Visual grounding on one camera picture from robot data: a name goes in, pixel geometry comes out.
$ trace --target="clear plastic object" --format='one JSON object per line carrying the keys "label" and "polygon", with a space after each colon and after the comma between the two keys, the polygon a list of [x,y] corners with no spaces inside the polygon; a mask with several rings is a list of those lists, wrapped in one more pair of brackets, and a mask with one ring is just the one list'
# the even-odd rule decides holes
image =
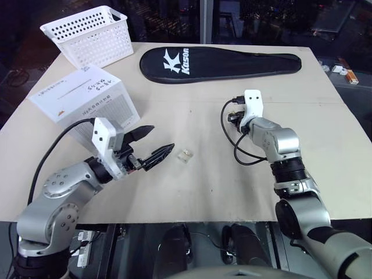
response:
{"label": "clear plastic object", "polygon": [[178,155],[177,158],[179,158],[182,162],[187,163],[194,154],[190,150],[184,149],[182,150]]}

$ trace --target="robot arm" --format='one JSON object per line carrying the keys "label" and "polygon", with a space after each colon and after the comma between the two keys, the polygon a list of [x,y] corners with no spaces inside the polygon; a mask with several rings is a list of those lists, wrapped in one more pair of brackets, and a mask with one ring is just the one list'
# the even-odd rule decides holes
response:
{"label": "robot arm", "polygon": [[259,90],[246,90],[244,100],[244,116],[235,125],[266,153],[276,180],[274,190],[281,198],[276,215],[283,234],[296,239],[332,278],[370,278],[372,245],[331,227],[318,187],[302,163],[296,133],[262,118]]}
{"label": "robot arm", "polygon": [[39,197],[25,208],[17,222],[18,254],[13,261],[19,278],[64,278],[68,274],[69,246],[82,208],[111,180],[160,163],[174,144],[163,146],[145,159],[136,159],[129,144],[154,126],[127,134],[115,121],[96,118],[92,142],[97,158],[57,171],[45,182]]}

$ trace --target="beige table surface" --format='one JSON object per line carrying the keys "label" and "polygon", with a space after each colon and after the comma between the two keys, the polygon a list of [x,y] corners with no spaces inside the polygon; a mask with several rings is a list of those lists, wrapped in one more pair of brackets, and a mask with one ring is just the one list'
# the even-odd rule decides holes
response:
{"label": "beige table surface", "polygon": [[[240,166],[220,127],[221,107],[244,89],[261,90],[264,117],[297,132],[305,166],[318,183],[333,219],[372,216],[372,144],[309,48],[214,45],[298,55],[302,69],[295,74],[180,85],[147,80],[138,65],[142,54],[171,45],[176,44],[133,43],[133,55],[105,70],[126,85],[142,117],[137,125],[156,127],[133,144],[135,155],[144,158],[171,142],[176,147],[154,169],[109,183],[83,209],[82,223],[275,220],[278,198],[269,165]],[[29,95],[73,70],[59,55]],[[231,126],[228,130],[237,139]],[[22,212],[35,168],[60,132],[28,99],[0,131],[0,220],[16,220]],[[248,139],[241,145],[263,155]],[[187,164],[177,159],[184,148],[194,153]],[[51,173],[89,156],[66,136],[44,165],[35,194]]]}

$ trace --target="black ribbed joint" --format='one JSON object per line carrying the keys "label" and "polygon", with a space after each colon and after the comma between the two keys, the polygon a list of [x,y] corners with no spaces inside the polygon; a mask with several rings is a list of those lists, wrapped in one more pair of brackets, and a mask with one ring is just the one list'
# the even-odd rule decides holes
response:
{"label": "black ribbed joint", "polygon": [[270,167],[277,183],[306,178],[301,157],[275,162]]}

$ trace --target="metal frame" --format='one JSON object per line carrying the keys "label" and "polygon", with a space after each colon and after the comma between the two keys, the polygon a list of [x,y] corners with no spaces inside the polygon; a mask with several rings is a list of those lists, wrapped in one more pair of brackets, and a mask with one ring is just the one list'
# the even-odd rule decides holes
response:
{"label": "metal frame", "polygon": [[119,234],[120,224],[108,224],[105,240],[103,241],[102,257],[98,268],[97,279],[110,278],[116,240]]}
{"label": "metal frame", "polygon": [[269,230],[271,234],[271,240],[273,243],[277,268],[289,271],[288,260],[285,254],[283,236],[281,234],[279,224],[277,222],[269,222]]}
{"label": "metal frame", "polygon": [[212,43],[213,0],[200,0],[200,43]]}

